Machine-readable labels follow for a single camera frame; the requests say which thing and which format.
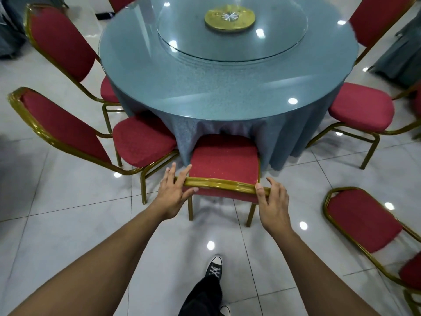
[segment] left hand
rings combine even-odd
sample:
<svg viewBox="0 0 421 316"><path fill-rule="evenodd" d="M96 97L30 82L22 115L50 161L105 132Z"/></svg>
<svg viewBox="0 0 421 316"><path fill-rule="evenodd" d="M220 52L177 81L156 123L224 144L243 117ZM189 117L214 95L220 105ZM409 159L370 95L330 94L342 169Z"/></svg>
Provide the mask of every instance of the left hand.
<svg viewBox="0 0 421 316"><path fill-rule="evenodd" d="M171 168L166 168L158 195L151 203L151 207L153 206L155 210L161 212L163 220L175 217L184 202L199 190L198 187L191 187L183 193L183 184L191 168L192 165L190 164L182 170L175 183L176 163L174 162Z"/></svg>

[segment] white tile floor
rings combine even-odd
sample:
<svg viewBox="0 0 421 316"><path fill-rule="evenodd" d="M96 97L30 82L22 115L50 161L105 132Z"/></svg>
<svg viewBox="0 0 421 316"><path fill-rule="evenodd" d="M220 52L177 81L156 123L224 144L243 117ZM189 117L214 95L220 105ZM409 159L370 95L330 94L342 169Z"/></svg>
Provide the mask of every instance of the white tile floor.
<svg viewBox="0 0 421 316"><path fill-rule="evenodd" d="M329 0L349 18L361 0ZM97 49L104 22L86 8L70 4L70 17ZM394 42L394 34L418 12L416 4L359 63L348 81L393 95L395 86L363 72ZM145 209L139 175L115 178L95 164L64 154L41 141L9 106L5 96L29 86L98 130L105 132L100 105L88 99L28 44L16 61L0 61L0 315L6 315L56 272L98 244ZM104 73L96 65L84 81L99 95ZM414 117L405 99L395 103L391 129ZM112 116L115 124L124 114ZM333 122L326 115L320 129ZM322 217L321 202L331 187L355 185L421 233L421 142L411 134L382 137L367 168L358 169L369 144L331 132L282 171L265 175L281 181L291 196L294 229L317 255L381 315L409 316L402 290L381 276ZM113 146L104 141L114 160ZM162 173L148 179L149 202ZM187 208L163 223L151 238L116 315L176 315L202 277L209 258L224 256L222 288L233 315L306 315L295 282L258 212L244 223L249 205L230 199L194 198L195 218ZM302 230L300 222L308 228ZM208 241L215 243L212 251ZM392 271L420 250L404 235L376 256Z"/></svg>

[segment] banquet chair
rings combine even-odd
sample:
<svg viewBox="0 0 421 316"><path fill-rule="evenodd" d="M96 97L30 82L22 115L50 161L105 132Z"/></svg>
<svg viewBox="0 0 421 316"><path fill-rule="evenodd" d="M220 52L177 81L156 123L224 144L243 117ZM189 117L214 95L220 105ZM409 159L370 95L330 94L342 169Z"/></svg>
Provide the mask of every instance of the banquet chair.
<svg viewBox="0 0 421 316"><path fill-rule="evenodd" d="M421 101L421 93L419 91L415 101L419 105ZM329 131L339 132L369 142L371 143L371 147L360 166L362 170L366 168L376 150L380 142L380 135L398 135L421 126L421 114L419 114L414 122L400 129L387 131L386 128L392 123L394 116L393 99L383 91L347 82L341 87L338 96L329 107L329 114L339 122L329 125L311 139L307 144L307 148L312 146ZM363 136L345 132L338 127L353 128L370 134L374 139L371 140Z"/></svg>
<svg viewBox="0 0 421 316"><path fill-rule="evenodd" d="M358 43L365 50L358 64L383 35L413 6L416 0L362 0L350 18Z"/></svg>
<svg viewBox="0 0 421 316"><path fill-rule="evenodd" d="M121 9L123 9L126 5L130 4L134 0L108 0L111 4L112 9L114 10L114 13L119 12Z"/></svg>
<svg viewBox="0 0 421 316"><path fill-rule="evenodd" d="M112 133L107 106L121 106L105 77L101 83L101 97L89 92L81 82L93 67L101 64L97 53L73 25L71 20L56 8L46 4L28 4L24 19L25 34L33 47L66 75L89 98L102 103L102 112L109 133Z"/></svg>
<svg viewBox="0 0 421 316"><path fill-rule="evenodd" d="M200 137L193 150L193 165L184 185L199 187L198 195L233 198L251 202L246 226L250 227L256 204L255 184L260 181L257 147L239 135L208 134ZM266 196L270 189L265 187ZM188 199L189 220L193 220L193 201Z"/></svg>
<svg viewBox="0 0 421 316"><path fill-rule="evenodd" d="M404 297L414 316L421 316L412 294L421 295L421 252L392 275L372 255L387 246L402 230L421 243L421 237L387 211L375 198L358 187L330 190L323 204L323 214L332 225L392 282L404 287Z"/></svg>
<svg viewBox="0 0 421 316"><path fill-rule="evenodd" d="M150 111L119 122L112 134L103 134L32 89L19 88L8 100L25 123L55 148L122 175L140 172L143 204L146 178L178 156L174 135ZM121 155L135 168L124 170L112 164L98 137L113 138L117 158Z"/></svg>

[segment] sneaker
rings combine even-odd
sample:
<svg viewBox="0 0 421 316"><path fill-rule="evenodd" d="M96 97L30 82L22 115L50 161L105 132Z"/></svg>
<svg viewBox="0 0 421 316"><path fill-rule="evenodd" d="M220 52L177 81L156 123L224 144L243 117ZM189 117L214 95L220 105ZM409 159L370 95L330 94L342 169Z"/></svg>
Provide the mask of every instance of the sneaker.
<svg viewBox="0 0 421 316"><path fill-rule="evenodd" d="M222 277L222 258L215 256L206 270L205 276L214 275L221 280Z"/></svg>
<svg viewBox="0 0 421 316"><path fill-rule="evenodd" d="M219 316L231 316L231 310L228 306L222 306L219 310Z"/></svg>

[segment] gold chair frame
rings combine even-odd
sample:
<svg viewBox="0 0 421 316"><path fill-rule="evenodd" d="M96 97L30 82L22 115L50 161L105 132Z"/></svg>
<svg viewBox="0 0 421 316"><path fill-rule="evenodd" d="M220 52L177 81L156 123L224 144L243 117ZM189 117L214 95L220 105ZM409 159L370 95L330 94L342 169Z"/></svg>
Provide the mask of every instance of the gold chair frame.
<svg viewBox="0 0 421 316"><path fill-rule="evenodd" d="M259 177L257 182L260 182L260 160L259 160ZM240 193L254 194L256 195L256 187L253 184L242 183L238 181L222 180L222 179L212 179L205 177L186 177L184 186L189 187L199 187L199 188L211 188L219 190L228 190ZM270 188L264 187L266 197L270 194ZM187 201L189 207L189 221L193 220L193 199L189 197ZM251 203L250 212L248 213L248 218L245 226L250 227L251 221L253 220L254 211L256 205Z"/></svg>
<svg viewBox="0 0 421 316"><path fill-rule="evenodd" d="M409 88L408 90L403 91L401 94L397 95L396 97L394 97L392 100L397 100L400 99L406 95L408 95L409 93L413 92L416 89L416 86L412 86L411 88ZM371 147L368 150L368 153L366 155L366 157L364 158L364 161L362 162L360 169L365 169L369 160L371 159L371 157L374 154L374 151L376 150L378 143L380 142L380 135L398 135L398 134L402 134L402 133L406 133L410 130L413 130L416 127L421 126L421 118L418 118L417 120L415 120L414 122L400 128L394 131L381 131L381 132L371 132L371 131L362 131L358 128L352 127L347 125L344 122L336 122L333 124L330 124L328 127L326 127L323 131L321 131L318 135L316 135L315 137L313 137L307 144L306 148L309 148L310 146L312 146L315 142L317 142L320 138L322 138L326 133L328 133L329 131L335 131L335 132L339 132L342 134L345 134L347 136L353 137L353 138L357 138L366 142L371 143ZM349 132L345 132L343 130L338 129L338 127L349 127L352 128L354 130L363 132L363 133L367 133L370 134L372 137L374 137L373 140L363 137L363 136L359 136L353 133L349 133ZM418 139L421 138L421 133L414 136L413 139Z"/></svg>
<svg viewBox="0 0 421 316"><path fill-rule="evenodd" d="M52 63L56 68L58 68L64 75L66 75L66 77L68 79L70 79L74 84L76 84L76 86L84 93L86 94L90 99L97 101L99 103L102 103L102 113L105 119L105 123L107 125L107 129L109 133L112 133L112 128L111 128L111 124L109 121L109 117L108 117L108 113L109 112L124 112L123 109L121 110L107 110L107 106L121 106L120 103L114 103L114 102L109 102L106 101L104 99L100 99L98 97L96 97L95 95L93 95L91 92L89 92L79 81L77 81L74 77L72 77L69 72L66 71L66 69L64 69L61 65L59 65L48 53L46 53L43 49L41 49L41 47L38 45L38 43L35 41L34 36L32 35L32 28L31 28L31 15L34 15L34 12L37 9L43 9L46 7L52 7L50 5L47 4L39 4L39 3L33 3L33 4L28 4L26 7L26 11L25 11L25 16L24 16L24 28L25 28L25 34L29 40L29 42L32 44L32 46L42 55L44 56L48 61L50 61L50 63ZM101 64L101 59L99 58L99 56L95 53L96 57L95 59L99 62L99 64Z"/></svg>
<svg viewBox="0 0 421 316"><path fill-rule="evenodd" d="M368 195L370 195L367 191L363 190L362 188L359 187L355 187L355 186L346 186L346 187L338 187L338 188L334 188L332 190L330 190L327 195L325 196L325 200L323 202L323 214L324 216L328 219L328 221L330 223L332 223L332 225L339 230L339 232L345 236L345 238L347 238L352 244L354 244L356 247L358 247L363 253L364 255L371 261L371 263L374 264L374 266L376 266L376 268L382 272L382 274L384 276L386 276L388 279L390 279L392 282L395 282L396 284L404 287L403 290L403 294L404 294L404 298L406 300L406 302L409 305L409 308L411 309L412 313L414 314L414 316L421 316L420 311L418 310L418 307L421 307L421 303L416 302L413 298L412 298L412 294L417 294L417 295L421 295L421 290L409 287L407 284L405 284L400 278L392 275L391 273L389 273L386 268L380 264L380 262L378 260L376 260L376 258L369 252L367 251L360 243L358 243L352 236L350 236L350 234L348 234L346 231L344 231L342 229L342 227L340 227L340 225L334 220L333 217L331 217L328 213L328 205L330 202L330 199L332 198L332 195L334 193L338 193L338 192L342 192L342 191L346 191L346 190L361 190L366 192ZM401 221L399 221L392 213L388 212L385 209L385 212L389 215L392 215L393 218L395 218L398 223L402 226L403 230L405 232L407 232L411 237L413 237L416 241L418 241L419 243L421 243L421 237L415 233L411 228L409 228L408 226L406 226L404 223L402 223Z"/></svg>
<svg viewBox="0 0 421 316"><path fill-rule="evenodd" d="M44 141L46 141L48 144L54 146L55 148L71 154L73 156L76 156L78 158L82 158L84 160L87 160L89 162L95 163L97 165L100 165L102 167L105 167L109 170L112 170L114 172L120 173L122 175L134 175L140 172L140 184L141 184L141 194L142 194L142 203L146 204L146 179L156 173L156 171L160 170L162 167L170 163L173 159L175 159L179 152L177 149L171 151L164 157L158 159L156 162L153 162L147 166L144 167L137 167L135 169L131 170L124 170L119 166L116 166L112 163L104 162L94 156L91 156L89 154L86 154L70 145L67 145L66 143L63 143L59 141L58 139L54 138L49 132L47 132L40 124L39 122L29 113L29 111L25 108L23 102L21 101L21 97L24 94L26 90L34 91L36 93L40 94L39 92L32 90L30 88L21 87L17 90L14 90L12 93L8 95L8 100L10 105L13 107L13 109L19 114L19 116L22 118L22 120L29 125L29 127ZM103 134L101 132L98 132L97 130L93 129L96 133L96 136L100 138L112 138L112 133L110 134Z"/></svg>
<svg viewBox="0 0 421 316"><path fill-rule="evenodd" d="M399 21L400 18L403 17L403 15L408 12L409 9L411 9L411 7L415 4L415 2L416 2L416 0L409 0L408 5L402 10L402 12L399 13L399 15L394 20L392 20L386 26L386 28L384 28L382 33L373 42L371 42L371 44L369 44L365 48L365 50L358 56L358 58L355 60L354 66L356 66L358 63L360 63L360 61L366 56L366 54L368 52L370 52L370 50L373 48L373 46L375 46L376 43L386 34L386 32L389 31L392 28L392 26L394 26L396 24L396 22Z"/></svg>

